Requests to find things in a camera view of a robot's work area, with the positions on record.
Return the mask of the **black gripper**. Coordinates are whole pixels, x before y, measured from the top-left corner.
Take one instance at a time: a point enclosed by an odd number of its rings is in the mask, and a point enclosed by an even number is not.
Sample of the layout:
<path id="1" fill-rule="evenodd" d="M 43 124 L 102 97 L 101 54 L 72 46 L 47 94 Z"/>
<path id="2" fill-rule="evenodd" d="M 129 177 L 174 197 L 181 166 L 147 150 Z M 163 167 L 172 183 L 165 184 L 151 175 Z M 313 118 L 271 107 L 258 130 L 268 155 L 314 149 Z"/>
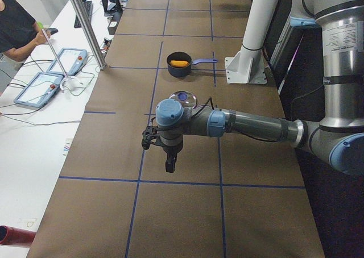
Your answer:
<path id="1" fill-rule="evenodd" d="M 167 173 L 173 173 L 177 162 L 177 154 L 183 149 L 183 138 L 161 138 L 163 151 L 167 154 L 165 168 Z"/>

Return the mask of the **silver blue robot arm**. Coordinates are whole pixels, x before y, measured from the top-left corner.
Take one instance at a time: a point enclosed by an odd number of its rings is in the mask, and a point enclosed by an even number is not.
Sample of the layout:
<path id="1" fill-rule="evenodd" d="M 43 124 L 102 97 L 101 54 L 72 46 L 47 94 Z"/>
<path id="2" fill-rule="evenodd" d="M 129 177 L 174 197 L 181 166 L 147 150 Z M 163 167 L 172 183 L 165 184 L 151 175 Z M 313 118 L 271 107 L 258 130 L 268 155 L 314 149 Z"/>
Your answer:
<path id="1" fill-rule="evenodd" d="M 325 115 L 312 122 L 270 118 L 218 109 L 212 100 L 190 107 L 175 95 L 156 105 L 143 132 L 142 147 L 162 147 L 166 171 L 173 172 L 185 135 L 219 138 L 238 133 L 262 142 L 288 142 L 333 169 L 363 175 L 363 0 L 292 0 L 291 26 L 322 31 Z"/>

